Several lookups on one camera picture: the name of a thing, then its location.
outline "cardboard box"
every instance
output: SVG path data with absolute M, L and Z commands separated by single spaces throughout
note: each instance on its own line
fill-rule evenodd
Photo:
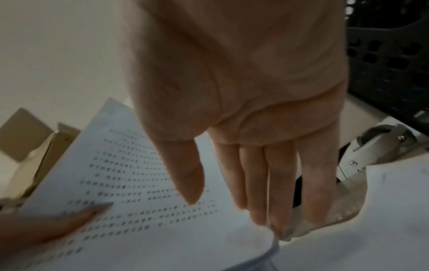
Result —
M 28 197 L 80 133 L 58 124 L 54 132 L 21 108 L 0 127 L 0 151 L 19 163 L 3 198 Z

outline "black plastic basket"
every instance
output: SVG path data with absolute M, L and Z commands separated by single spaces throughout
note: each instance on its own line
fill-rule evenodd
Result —
M 349 93 L 429 135 L 428 1 L 348 2 Z

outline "paper sheet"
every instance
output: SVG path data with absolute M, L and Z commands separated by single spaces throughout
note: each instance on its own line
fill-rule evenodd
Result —
M 114 205 L 66 238 L 2 260 L 0 270 L 219 271 L 268 256 L 276 248 L 273 234 L 234 206 L 207 136 L 197 145 L 206 187 L 187 206 L 132 110 L 109 100 L 21 215 Z
M 358 216 L 285 245 L 279 271 L 427 270 L 429 155 L 367 169 Z

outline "paper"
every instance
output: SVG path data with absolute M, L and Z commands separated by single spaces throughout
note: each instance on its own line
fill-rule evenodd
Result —
M 109 100 L 20 214 L 114 205 L 64 239 L 3 260 L 0 270 L 220 271 L 267 257 L 276 248 L 273 234 L 234 206 L 207 136 L 197 145 L 206 187 L 187 206 L 132 110 Z
M 429 155 L 367 169 L 356 218 L 297 238 L 273 259 L 278 270 L 426 270 Z

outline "hand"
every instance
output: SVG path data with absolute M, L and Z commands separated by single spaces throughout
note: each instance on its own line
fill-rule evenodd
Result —
M 111 205 L 97 204 L 79 213 L 60 217 L 0 215 L 0 253 L 62 237 L 80 228 Z
M 202 194 L 194 138 L 207 131 L 255 223 L 267 222 L 268 192 L 272 227 L 286 230 L 297 153 L 304 216 L 323 223 L 348 80 L 343 1 L 119 3 L 135 111 L 181 195 L 192 204 Z

